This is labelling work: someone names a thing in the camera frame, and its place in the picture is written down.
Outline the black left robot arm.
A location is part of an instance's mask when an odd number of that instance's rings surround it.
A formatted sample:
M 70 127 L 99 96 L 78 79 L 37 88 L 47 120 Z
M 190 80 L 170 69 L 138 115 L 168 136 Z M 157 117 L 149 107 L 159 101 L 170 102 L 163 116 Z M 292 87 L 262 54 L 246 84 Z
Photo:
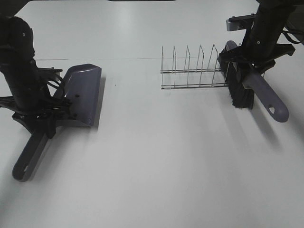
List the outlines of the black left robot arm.
M 60 70 L 37 67 L 33 40 L 26 21 L 0 18 L 0 71 L 11 92 L 0 98 L 0 105 L 28 118 L 30 131 L 41 129 L 53 138 L 57 118 L 70 112 L 71 102 L 65 98 Z

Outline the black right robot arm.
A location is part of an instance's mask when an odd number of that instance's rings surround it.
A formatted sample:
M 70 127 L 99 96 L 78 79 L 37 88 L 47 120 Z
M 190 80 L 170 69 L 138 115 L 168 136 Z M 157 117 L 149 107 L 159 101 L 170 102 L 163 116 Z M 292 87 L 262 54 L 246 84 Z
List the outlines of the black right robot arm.
M 226 48 L 219 57 L 219 63 L 236 62 L 252 64 L 261 73 L 275 65 L 275 59 L 292 55 L 295 48 L 278 44 L 285 24 L 296 6 L 302 0 L 259 0 L 255 14 L 231 17 L 226 20 L 227 31 L 246 30 L 241 46 Z

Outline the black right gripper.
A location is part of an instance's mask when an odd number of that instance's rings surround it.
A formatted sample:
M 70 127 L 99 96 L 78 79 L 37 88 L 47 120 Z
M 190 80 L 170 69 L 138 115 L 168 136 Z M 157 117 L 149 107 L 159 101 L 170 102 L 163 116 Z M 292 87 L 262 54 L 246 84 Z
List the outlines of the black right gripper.
M 260 73 L 273 68 L 275 60 L 284 55 L 292 56 L 295 48 L 291 44 L 275 44 L 273 50 L 265 47 L 247 49 L 245 46 L 237 46 L 234 42 L 227 42 L 224 49 L 218 56 L 221 68 L 231 64 L 236 70 L 248 70 L 256 68 Z

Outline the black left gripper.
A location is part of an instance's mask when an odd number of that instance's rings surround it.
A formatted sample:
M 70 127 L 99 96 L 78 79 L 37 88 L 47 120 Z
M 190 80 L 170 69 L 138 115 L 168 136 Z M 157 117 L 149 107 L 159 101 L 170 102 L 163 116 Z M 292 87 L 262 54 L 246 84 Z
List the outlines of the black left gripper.
M 66 83 L 47 81 L 36 72 L 37 78 L 28 82 L 9 79 L 11 96 L 0 98 L 1 108 L 14 112 L 13 119 L 31 133 L 41 130 L 48 138 L 56 133 L 57 120 L 70 115 L 72 102 L 66 98 Z

